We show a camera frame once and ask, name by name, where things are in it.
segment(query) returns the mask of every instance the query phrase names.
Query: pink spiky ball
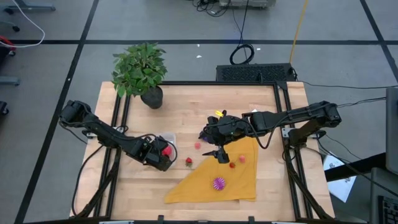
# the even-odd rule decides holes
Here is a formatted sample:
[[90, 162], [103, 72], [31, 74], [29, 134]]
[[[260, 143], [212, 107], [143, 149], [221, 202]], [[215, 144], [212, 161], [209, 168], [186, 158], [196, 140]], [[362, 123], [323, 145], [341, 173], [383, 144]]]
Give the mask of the pink spiky ball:
[[221, 177], [217, 177], [213, 181], [213, 187], [216, 190], [223, 190], [225, 188], [225, 180]]

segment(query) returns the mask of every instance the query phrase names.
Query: black cable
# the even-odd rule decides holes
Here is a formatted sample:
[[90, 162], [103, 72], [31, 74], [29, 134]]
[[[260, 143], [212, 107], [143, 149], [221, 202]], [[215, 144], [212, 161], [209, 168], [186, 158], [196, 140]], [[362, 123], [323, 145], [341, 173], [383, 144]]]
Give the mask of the black cable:
[[75, 210], [75, 197], [76, 197], [76, 193], [77, 193], [77, 188], [79, 186], [79, 181], [80, 181], [80, 175], [81, 172], [84, 168], [84, 166], [86, 165], [86, 163], [95, 155], [97, 154], [97, 152], [100, 151], [100, 149], [103, 147], [103, 145], [101, 145], [99, 148], [97, 148], [97, 150], [95, 150], [91, 155], [89, 155], [87, 157], [87, 159], [83, 162], [83, 164], [80, 167], [79, 173], [77, 175], [77, 180], [76, 180], [76, 186], [75, 186], [75, 190], [73, 191], [73, 197], [72, 197], [72, 213], [74, 214], [74, 216], [77, 215], [76, 210]]
[[[248, 7], [249, 7], [249, 1], [247, 1], [246, 3], [246, 8], [244, 10], [244, 17], [243, 17], [243, 24], [242, 24], [242, 29], [240, 29], [240, 27], [238, 26], [238, 23], [236, 22], [236, 18], [235, 18], [235, 13], [234, 13], [234, 9], [232, 9], [232, 13], [233, 13], [233, 17], [234, 17], [234, 21], [235, 24], [237, 25], [240, 33], [241, 33], [241, 37], [239, 39], [239, 43], [238, 46], [235, 48], [235, 50], [232, 52], [231, 56], [229, 56], [229, 62], [231, 63], [231, 65], [245, 65], [248, 64], [251, 60], [253, 60], [254, 58], [254, 47], [251, 44], [243, 44], [243, 30], [244, 30], [244, 24], [246, 22], [246, 14], [248, 13]], [[240, 49], [244, 49], [244, 55], [246, 57], [246, 60], [244, 62], [241, 63], [235, 63], [233, 60], [233, 57], [235, 56], [236, 52]], [[248, 56], [246, 55], [246, 49], [250, 50], [250, 56], [248, 58]]]
[[341, 158], [339, 158], [339, 157], [333, 155], [332, 153], [328, 152], [328, 151], [322, 146], [322, 143], [319, 141], [319, 138], [317, 138], [317, 141], [318, 141], [319, 146], [323, 149], [323, 151], [324, 151], [325, 153], [327, 153], [327, 154], [330, 155], [330, 156], [333, 156], [333, 157], [336, 158], [336, 159], [339, 159], [347, 168], [349, 168], [350, 170], [352, 170], [352, 171], [355, 172], [356, 174], [363, 176], [365, 179], [367, 179], [368, 181], [370, 181], [372, 184], [375, 184], [375, 185], [379, 186], [380, 188], [382, 188], [383, 190], [389, 192], [390, 194], [392, 194], [392, 195], [398, 197], [398, 194], [397, 194], [397, 193], [395, 193], [395, 192], [393, 192], [392, 190], [388, 189], [387, 187], [385, 187], [385, 186], [383, 186], [383, 185], [381, 185], [381, 184], [379, 184], [379, 183], [377, 183], [377, 182], [371, 180], [369, 177], [366, 177], [363, 173], [361, 173], [360, 171], [356, 170], [354, 167], [350, 166], [347, 162], [345, 162], [345, 159], [341, 159]]
[[288, 116], [284, 116], [282, 119], [280, 119], [280, 120], [272, 127], [271, 133], [270, 133], [270, 135], [269, 135], [269, 138], [268, 138], [268, 141], [267, 141], [266, 146], [263, 146], [263, 145], [261, 144], [257, 132], [254, 130], [253, 125], [251, 125], [251, 123], [250, 123], [249, 121], [246, 121], [246, 120], [244, 120], [244, 119], [239, 120], [239, 121], [240, 121], [240, 122], [245, 122], [246, 124], [248, 124], [248, 125], [250, 126], [250, 128], [252, 129], [253, 134], [254, 134], [254, 137], [256, 138], [256, 141], [257, 141], [257, 143], [260, 145], [260, 147], [261, 147], [262, 149], [267, 149], [267, 148], [269, 147], [269, 144], [271, 143], [272, 135], [274, 134], [275, 129], [276, 129], [276, 128], [278, 127], [278, 125], [279, 125], [281, 122], [283, 122], [286, 118], [288, 118]]
[[317, 85], [317, 84], [311, 84], [309, 82], [305, 81], [300, 81], [304, 82], [310, 86], [319, 86], [319, 87], [328, 87], [328, 88], [352, 88], [356, 90], [372, 90], [372, 89], [381, 89], [381, 88], [390, 88], [390, 87], [398, 87], [398, 85], [393, 85], [393, 86], [377, 86], [377, 87], [356, 87], [356, 86], [341, 86], [341, 85]]
[[[317, 151], [317, 150], [315, 150], [315, 149], [312, 149], [312, 148], [310, 148], [310, 147], [304, 147], [304, 148], [306, 148], [306, 149], [309, 149], [309, 150], [312, 150], [312, 151], [314, 151], [314, 152], [316, 152], [316, 153], [318, 153], [320, 156], [324, 156], [324, 154], [322, 154], [322, 153], [320, 153], [319, 151]], [[323, 149], [321, 149], [320, 148], [320, 150], [322, 151], [322, 152], [324, 152], [326, 155], [329, 155], [329, 152], [325, 152]], [[348, 160], [346, 160], [346, 159], [342, 159], [342, 158], [339, 158], [340, 160], [344, 160], [344, 161], [346, 161], [346, 162], [348, 162], [348, 163], [351, 163], [351, 161], [348, 161]]]
[[[239, 33], [241, 34], [241, 38], [239, 39], [238, 46], [236, 46], [236, 47], [239, 47], [240, 44], [243, 44], [243, 33], [242, 33], [242, 30], [241, 30], [238, 22], [236, 22], [234, 7], [232, 7], [231, 9], [232, 9], [232, 17], [234, 18], [234, 21], [235, 21], [236, 27], [238, 28]], [[248, 55], [246, 53], [246, 48], [243, 48], [243, 50], [244, 50], [244, 57], [247, 60], [248, 59]]]
[[371, 99], [366, 99], [366, 100], [359, 100], [355, 103], [343, 103], [342, 105], [337, 105], [338, 108], [343, 108], [347, 106], [354, 106], [354, 105], [359, 105], [361, 103], [372, 103], [376, 101], [381, 101], [381, 100], [386, 100], [386, 97], [379, 97], [379, 98], [371, 98]]
[[340, 146], [343, 146], [351, 155], [353, 155], [354, 157], [356, 157], [357, 159], [361, 160], [361, 158], [359, 158], [358, 156], [356, 156], [355, 154], [353, 154], [343, 143], [337, 141], [336, 139], [332, 139], [331, 137], [329, 137], [329, 135], [325, 134], [326, 137], [328, 137], [330, 140], [337, 142]]
[[[289, 150], [283, 150], [282, 151], [282, 159], [285, 161], [285, 162], [288, 162], [288, 161], [286, 161], [286, 153], [290, 153], [290, 151]], [[292, 162], [295, 158], [296, 158], [296, 151], [294, 151], [294, 155], [293, 155], [293, 157], [292, 158], [290, 158], [290, 161], [289, 162]]]
[[291, 68], [289, 69], [289, 72], [292, 73], [292, 75], [294, 76], [294, 79], [295, 79], [297, 82], [303, 82], [303, 83], [306, 83], [306, 84], [308, 84], [308, 85], [310, 85], [310, 86], [327, 87], [327, 88], [352, 88], [352, 89], [356, 89], [356, 90], [374, 90], [374, 89], [381, 89], [381, 88], [398, 87], [398, 85], [392, 85], [392, 86], [371, 86], [371, 87], [356, 87], [356, 86], [342, 86], [342, 85], [318, 85], [318, 84], [312, 84], [312, 83], [309, 83], [309, 82], [306, 82], [306, 81], [301, 81], [301, 80], [299, 80], [298, 77], [297, 77], [297, 76], [298, 76], [298, 75], [297, 75], [297, 72], [296, 72], [296, 70], [295, 70], [293, 67], [291, 67]]
[[[79, 125], [82, 125], [82, 124], [89, 124], [89, 123], [96, 123], [96, 121], [86, 121], [86, 122], [71, 123], [71, 124], [79, 124]], [[126, 126], [126, 125], [124, 125], [124, 126], [119, 126], [118, 128], [120, 128], [120, 127], [123, 127], [123, 128], [124, 128], [123, 134], [129, 129], [129, 127]], [[175, 147], [175, 145], [174, 145], [173, 143], [167, 141], [167, 140], [159, 139], [159, 138], [158, 138], [156, 135], [154, 135], [154, 134], [143, 134], [142, 136], [138, 136], [138, 137], [133, 137], [133, 136], [122, 137], [122, 136], [114, 135], [114, 134], [111, 133], [111, 132], [108, 132], [108, 133], [110, 133], [110, 135], [112, 135], [112, 137], [114, 137], [114, 138], [118, 138], [118, 139], [122, 139], [122, 140], [127, 140], [127, 141], [136, 140], [137, 138], [143, 138], [143, 137], [146, 137], [146, 136], [153, 136], [155, 139], [158, 139], [158, 141], [163, 141], [163, 142], [167, 142], [167, 143], [171, 144], [171, 145], [173, 146], [173, 148], [174, 148], [174, 151], [175, 151], [175, 158], [174, 158], [174, 160], [173, 160], [172, 162], [174, 162], [174, 161], [177, 159], [177, 154], [178, 154], [178, 152], [177, 152], [177, 148]]]
[[84, 143], [84, 144], [87, 144], [86, 141], [82, 140], [82, 139], [81, 139], [79, 136], [77, 136], [72, 130], [70, 130], [70, 129], [68, 129], [67, 127], [65, 127], [61, 122], [59, 122], [59, 125], [60, 125], [63, 129], [69, 131], [69, 132], [70, 132], [74, 137], [76, 137], [79, 141], [81, 141], [81, 142]]
[[192, 5], [196, 7], [198, 12], [206, 12], [211, 17], [221, 17], [228, 10], [231, 0], [229, 0], [225, 7], [219, 9], [218, 11], [211, 11], [217, 2], [217, 0], [198, 0], [197, 4], [195, 5], [195, 0], [192, 0]]

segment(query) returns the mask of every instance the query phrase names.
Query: yellow cable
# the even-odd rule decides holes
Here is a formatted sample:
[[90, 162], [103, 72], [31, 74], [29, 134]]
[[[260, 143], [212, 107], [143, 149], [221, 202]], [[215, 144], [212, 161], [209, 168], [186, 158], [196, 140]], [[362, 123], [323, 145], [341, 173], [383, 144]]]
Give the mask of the yellow cable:
[[305, 14], [305, 9], [307, 8], [307, 4], [308, 4], [308, 0], [305, 0], [305, 2], [304, 2], [304, 7], [303, 7], [303, 11], [301, 12], [300, 20], [299, 20], [299, 22], [298, 22], [296, 34], [294, 35], [292, 51], [290, 51], [290, 58], [289, 58], [289, 63], [290, 63], [290, 64], [292, 63], [293, 54], [294, 54], [294, 47], [296, 46], [297, 36], [299, 35], [299, 30], [300, 30], [300, 27], [301, 27], [301, 22], [303, 21], [304, 14]]

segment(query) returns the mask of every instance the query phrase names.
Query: black keyboard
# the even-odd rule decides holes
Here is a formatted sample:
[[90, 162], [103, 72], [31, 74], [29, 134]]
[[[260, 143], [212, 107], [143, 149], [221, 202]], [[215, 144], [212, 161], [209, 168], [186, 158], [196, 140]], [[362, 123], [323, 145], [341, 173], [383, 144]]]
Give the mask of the black keyboard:
[[379, 223], [398, 224], [398, 200], [379, 196]]
[[289, 73], [289, 63], [219, 65], [216, 68], [218, 82], [274, 82], [294, 81]]

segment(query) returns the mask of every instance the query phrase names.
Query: yellow cloth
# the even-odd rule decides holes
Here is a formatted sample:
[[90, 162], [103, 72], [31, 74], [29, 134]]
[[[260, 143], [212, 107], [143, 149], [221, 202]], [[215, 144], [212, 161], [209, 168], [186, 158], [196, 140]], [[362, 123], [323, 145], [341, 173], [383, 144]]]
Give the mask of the yellow cloth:
[[[190, 175], [184, 178], [165, 196], [165, 203], [174, 202], [219, 202], [224, 200], [256, 199], [256, 171], [258, 145], [253, 138], [243, 138], [224, 147], [229, 155], [229, 164], [219, 164], [217, 159], [205, 159]], [[241, 163], [239, 156], [244, 155], [246, 162]], [[213, 188], [213, 180], [224, 178], [223, 190]]]

